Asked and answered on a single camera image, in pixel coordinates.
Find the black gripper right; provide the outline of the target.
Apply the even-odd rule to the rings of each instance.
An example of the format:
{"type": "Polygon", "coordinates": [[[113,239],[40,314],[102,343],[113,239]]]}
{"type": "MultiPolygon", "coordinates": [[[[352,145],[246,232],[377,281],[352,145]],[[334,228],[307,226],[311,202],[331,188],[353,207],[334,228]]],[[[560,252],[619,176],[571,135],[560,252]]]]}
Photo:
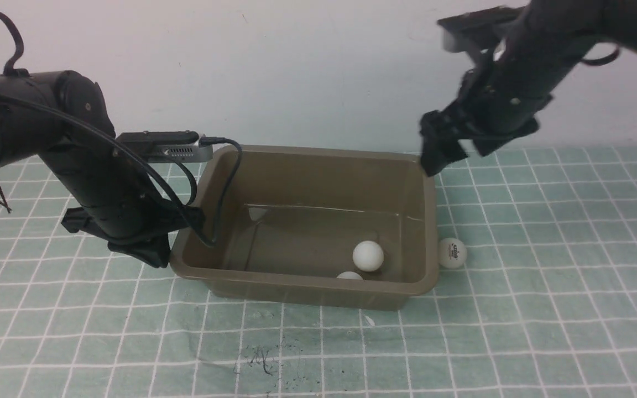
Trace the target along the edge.
{"type": "Polygon", "coordinates": [[[420,120],[420,164],[429,177],[467,158],[461,137],[470,139],[481,156],[536,133],[536,114],[552,101],[551,94],[536,97],[483,94],[453,101],[446,113],[431,111],[420,120]]]}

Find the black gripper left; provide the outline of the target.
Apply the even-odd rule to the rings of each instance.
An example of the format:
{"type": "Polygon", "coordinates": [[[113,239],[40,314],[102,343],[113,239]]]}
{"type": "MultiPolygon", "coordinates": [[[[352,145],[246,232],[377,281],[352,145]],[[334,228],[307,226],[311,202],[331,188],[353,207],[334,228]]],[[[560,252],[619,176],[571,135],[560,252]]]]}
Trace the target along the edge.
{"type": "Polygon", "coordinates": [[[84,232],[106,242],[110,251],[129,255],[155,269],[165,269],[170,260],[169,234],[188,228],[189,222],[203,227],[205,214],[193,202],[179,209],[167,199],[126,199],[103,206],[80,206],[66,210],[61,225],[70,233],[84,232]]]}

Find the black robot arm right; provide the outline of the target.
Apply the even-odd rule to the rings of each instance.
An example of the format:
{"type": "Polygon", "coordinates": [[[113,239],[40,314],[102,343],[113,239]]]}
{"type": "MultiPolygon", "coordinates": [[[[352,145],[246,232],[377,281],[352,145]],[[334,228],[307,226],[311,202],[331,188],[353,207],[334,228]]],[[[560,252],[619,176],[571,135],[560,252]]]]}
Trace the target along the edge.
{"type": "Polygon", "coordinates": [[[577,65],[603,66],[622,48],[637,53],[637,1],[531,1],[443,18],[447,52],[474,63],[457,98],[420,121],[420,164],[428,176],[467,158],[468,139],[480,156],[536,133],[536,114],[577,65]]]}

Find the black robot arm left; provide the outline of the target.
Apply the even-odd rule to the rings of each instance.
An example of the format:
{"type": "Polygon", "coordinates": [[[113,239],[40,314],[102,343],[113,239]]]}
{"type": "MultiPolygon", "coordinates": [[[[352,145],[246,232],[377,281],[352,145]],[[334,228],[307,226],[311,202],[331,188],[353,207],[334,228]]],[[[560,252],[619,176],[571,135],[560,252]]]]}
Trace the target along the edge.
{"type": "Polygon", "coordinates": [[[198,207],[165,199],[146,161],[116,138],[99,85],[76,71],[0,75],[0,168],[38,156],[79,206],[61,225],[112,252],[167,267],[169,234],[202,231],[198,207]]]}

